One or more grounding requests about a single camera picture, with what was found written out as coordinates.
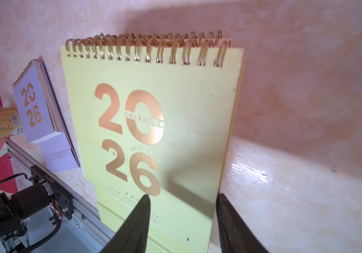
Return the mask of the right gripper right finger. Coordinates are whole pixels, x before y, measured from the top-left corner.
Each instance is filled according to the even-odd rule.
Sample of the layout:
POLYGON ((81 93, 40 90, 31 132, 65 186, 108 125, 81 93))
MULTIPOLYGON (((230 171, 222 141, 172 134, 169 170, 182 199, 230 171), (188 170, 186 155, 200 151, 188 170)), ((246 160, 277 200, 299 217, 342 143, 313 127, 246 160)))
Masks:
POLYGON ((220 248, 223 253, 268 252, 224 194, 218 194, 216 214, 220 248))

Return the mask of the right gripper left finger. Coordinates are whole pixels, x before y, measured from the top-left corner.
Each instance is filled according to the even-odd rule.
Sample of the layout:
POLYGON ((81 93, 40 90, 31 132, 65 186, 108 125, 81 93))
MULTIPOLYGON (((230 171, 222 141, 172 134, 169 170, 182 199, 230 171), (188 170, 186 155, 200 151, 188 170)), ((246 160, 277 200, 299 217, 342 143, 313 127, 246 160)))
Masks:
POLYGON ((101 253, 145 253, 151 203, 145 194, 101 253))

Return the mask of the green 2026 calendar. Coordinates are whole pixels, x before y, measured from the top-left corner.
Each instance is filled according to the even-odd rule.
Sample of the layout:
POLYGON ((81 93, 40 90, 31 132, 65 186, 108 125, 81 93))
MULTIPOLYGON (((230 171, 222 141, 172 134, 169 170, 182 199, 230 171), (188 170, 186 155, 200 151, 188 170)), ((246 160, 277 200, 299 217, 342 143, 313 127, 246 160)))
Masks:
POLYGON ((95 39, 68 39, 61 60, 101 221, 117 232, 147 194, 149 253, 208 252, 244 50, 95 39))

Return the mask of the purple 2026 calendar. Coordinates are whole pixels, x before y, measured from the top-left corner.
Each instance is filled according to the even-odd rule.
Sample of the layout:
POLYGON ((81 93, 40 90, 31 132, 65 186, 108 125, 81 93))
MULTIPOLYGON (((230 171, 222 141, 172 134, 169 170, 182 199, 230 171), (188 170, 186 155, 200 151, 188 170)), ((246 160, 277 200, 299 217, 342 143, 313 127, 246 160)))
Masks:
POLYGON ((39 145, 51 172, 78 169, 80 160, 67 132, 45 65, 31 60, 13 83, 27 142, 39 145))

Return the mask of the pink 2026 calendar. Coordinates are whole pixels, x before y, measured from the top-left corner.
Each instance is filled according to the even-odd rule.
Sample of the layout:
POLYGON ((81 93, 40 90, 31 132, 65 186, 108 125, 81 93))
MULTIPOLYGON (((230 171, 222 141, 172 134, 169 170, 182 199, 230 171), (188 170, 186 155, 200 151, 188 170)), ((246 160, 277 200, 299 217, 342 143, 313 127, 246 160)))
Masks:
POLYGON ((99 42, 102 46, 125 45, 128 42, 135 45, 140 42, 145 46, 148 44, 154 46, 159 46, 161 44, 172 46, 174 43, 178 43, 178 47, 183 47, 189 43, 192 47, 200 47, 207 43, 209 47, 232 47, 232 39, 224 38, 221 30, 218 30, 217 32, 210 31, 207 34, 204 32, 197 33, 195 31, 184 34, 170 32, 148 35, 135 33, 125 33, 119 35, 100 33, 99 39, 95 39, 95 41, 99 42))

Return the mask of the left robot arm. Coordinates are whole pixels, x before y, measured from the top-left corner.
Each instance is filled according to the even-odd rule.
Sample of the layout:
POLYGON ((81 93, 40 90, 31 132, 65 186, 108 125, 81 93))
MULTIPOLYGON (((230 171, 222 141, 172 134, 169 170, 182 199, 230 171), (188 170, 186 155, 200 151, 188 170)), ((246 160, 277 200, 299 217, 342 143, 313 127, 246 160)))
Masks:
POLYGON ((0 193, 0 239, 4 236, 22 235, 25 219, 50 204, 55 204, 54 195, 58 192, 58 187, 56 182, 47 176, 43 179, 37 176, 29 178, 25 173, 18 173, 0 180, 0 185, 19 176, 24 176, 33 185, 11 197, 0 193))

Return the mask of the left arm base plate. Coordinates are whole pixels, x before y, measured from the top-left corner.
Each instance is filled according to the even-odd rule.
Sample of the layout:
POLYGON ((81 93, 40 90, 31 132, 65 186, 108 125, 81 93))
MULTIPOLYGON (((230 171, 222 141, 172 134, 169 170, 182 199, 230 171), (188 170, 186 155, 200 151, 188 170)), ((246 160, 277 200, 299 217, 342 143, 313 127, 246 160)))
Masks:
POLYGON ((72 214, 74 213, 72 194, 38 166, 31 166, 30 171, 34 180, 33 183, 41 183, 46 188, 48 195, 51 197, 52 206, 57 214, 71 220, 72 214))

